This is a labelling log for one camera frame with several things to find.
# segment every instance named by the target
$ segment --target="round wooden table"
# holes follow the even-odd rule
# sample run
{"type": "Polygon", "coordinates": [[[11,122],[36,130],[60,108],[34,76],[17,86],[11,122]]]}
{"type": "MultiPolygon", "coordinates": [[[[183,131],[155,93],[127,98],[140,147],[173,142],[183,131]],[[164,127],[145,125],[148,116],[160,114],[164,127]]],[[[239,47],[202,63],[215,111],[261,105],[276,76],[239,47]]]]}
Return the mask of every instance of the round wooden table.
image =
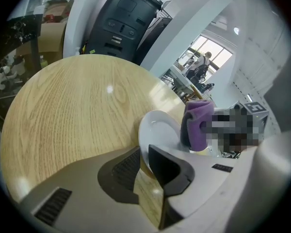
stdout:
{"type": "MultiPolygon", "coordinates": [[[[180,98],[131,62],[87,54],[44,68],[22,87],[3,126],[1,164],[12,198],[20,202],[74,161],[138,145],[140,120],[157,109],[181,123],[184,104],[180,98]]],[[[141,171],[135,192],[146,197],[145,190],[156,196],[159,185],[141,171]]],[[[153,203],[158,208],[160,202],[155,199],[146,198],[143,203],[141,198],[141,206],[153,203]]],[[[147,214],[153,210],[144,209],[147,214]]]]}

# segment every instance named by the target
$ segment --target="person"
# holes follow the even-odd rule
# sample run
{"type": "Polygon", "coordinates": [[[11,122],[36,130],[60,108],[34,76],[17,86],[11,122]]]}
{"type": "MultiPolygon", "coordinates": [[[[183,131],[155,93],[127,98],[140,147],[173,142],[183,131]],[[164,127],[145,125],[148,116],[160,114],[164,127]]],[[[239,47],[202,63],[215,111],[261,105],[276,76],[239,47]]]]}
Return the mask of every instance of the person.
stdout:
{"type": "Polygon", "coordinates": [[[186,77],[190,80],[193,76],[196,75],[196,73],[200,70],[200,69],[206,69],[206,71],[208,70],[208,67],[210,65],[210,58],[212,57],[212,53],[211,52],[206,52],[205,56],[200,56],[197,61],[194,62],[194,64],[192,64],[190,66],[190,68],[188,69],[187,73],[186,73],[186,77]]]}

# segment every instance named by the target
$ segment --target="black vent grille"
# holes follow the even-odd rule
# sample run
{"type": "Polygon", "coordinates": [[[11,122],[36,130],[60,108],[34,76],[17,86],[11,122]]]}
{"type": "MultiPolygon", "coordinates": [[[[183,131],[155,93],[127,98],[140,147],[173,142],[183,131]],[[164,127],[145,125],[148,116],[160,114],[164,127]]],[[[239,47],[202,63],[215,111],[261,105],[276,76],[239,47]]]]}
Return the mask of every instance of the black vent grille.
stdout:
{"type": "Polygon", "coordinates": [[[136,175],[140,169],[140,152],[136,151],[112,169],[114,179],[129,191],[134,191],[136,175]]]}
{"type": "Polygon", "coordinates": [[[42,222],[52,226],[64,205],[67,203],[71,193],[71,191],[62,188],[57,189],[34,216],[42,222]]]}

